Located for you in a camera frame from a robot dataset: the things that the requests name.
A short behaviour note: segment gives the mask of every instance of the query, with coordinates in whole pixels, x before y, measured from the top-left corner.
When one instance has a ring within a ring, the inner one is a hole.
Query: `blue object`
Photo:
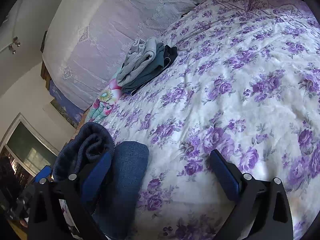
[[[38,174],[34,177],[34,182],[39,182],[42,178],[46,178],[51,174],[51,167],[49,165],[46,165],[42,168],[41,171],[38,172]]]
[[[73,121],[79,123],[84,110],[80,109],[78,106],[74,105],[68,98],[66,98],[62,92],[56,87],[53,80],[50,80],[49,93],[52,95],[59,105],[67,112]]]
[[[114,142],[102,125],[88,122],[81,127],[74,140],[63,147],[53,166],[53,178],[62,181],[70,174],[78,174],[87,164],[94,164],[81,187],[83,203],[94,200],[107,174],[114,153]]]
[[[86,203],[92,201],[97,191],[100,188],[100,185],[107,174],[110,165],[111,165],[112,155],[109,152],[106,152],[91,170],[89,176],[85,179],[82,184],[81,190],[81,201]]]
[[[134,219],[149,150],[138,142],[123,142],[115,147],[110,171],[101,186],[101,196],[93,219],[111,239],[125,239]]]
[[[233,165],[237,170],[238,168],[232,163],[227,163],[217,150],[213,150],[210,153],[210,165],[220,182],[224,193],[227,195],[227,198],[231,201],[238,202],[240,199],[240,185],[229,170],[231,165]]]

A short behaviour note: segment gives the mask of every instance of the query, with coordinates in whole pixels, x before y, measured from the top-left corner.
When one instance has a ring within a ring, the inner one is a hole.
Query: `window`
[[[18,114],[12,122],[0,149],[2,147],[5,147],[32,176],[46,165],[53,167],[58,155],[58,151],[36,132],[22,114]]]

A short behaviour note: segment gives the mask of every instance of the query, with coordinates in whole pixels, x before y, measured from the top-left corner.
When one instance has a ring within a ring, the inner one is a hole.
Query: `bed sheet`
[[[230,202],[213,149],[256,179],[279,177],[294,239],[320,209],[320,29],[299,0],[207,0],[161,37],[170,68],[100,120],[150,151],[129,239],[212,239]]]
[[[60,91],[83,110],[121,67],[136,38],[159,36],[195,7],[192,0],[63,0],[61,4],[48,30],[43,59]],[[68,12],[79,19],[69,19]]]

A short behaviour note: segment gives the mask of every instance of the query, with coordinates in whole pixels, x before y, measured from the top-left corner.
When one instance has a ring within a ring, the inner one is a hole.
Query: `metal screw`
[[[47,181],[46,178],[42,178],[42,179],[39,180],[39,183],[40,183],[40,184],[44,184],[46,181]]]
[[[77,174],[74,174],[74,173],[70,174],[68,177],[69,180],[75,180],[76,178],[77,178]]]
[[[281,183],[281,179],[279,179],[279,178],[274,178],[273,181],[278,185]]]
[[[12,44],[9,45],[9,50],[12,52],[12,54],[15,54],[16,51],[13,49]]]
[[[249,173],[245,173],[245,174],[243,175],[243,177],[244,177],[246,180],[252,179],[252,176],[251,176]]]
[[[14,37],[14,38],[13,38],[13,43],[16,44],[17,47],[19,47],[19,46],[20,46],[20,43],[17,42],[17,41],[18,41],[18,37]]]

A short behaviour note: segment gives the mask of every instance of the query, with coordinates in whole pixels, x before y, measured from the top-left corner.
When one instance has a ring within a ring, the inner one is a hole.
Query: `floral bedspread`
[[[132,239],[212,239],[230,202],[218,149],[256,179],[279,177],[299,239],[320,209],[320,28],[299,0],[207,0],[163,34],[178,57],[99,122],[150,150]]]

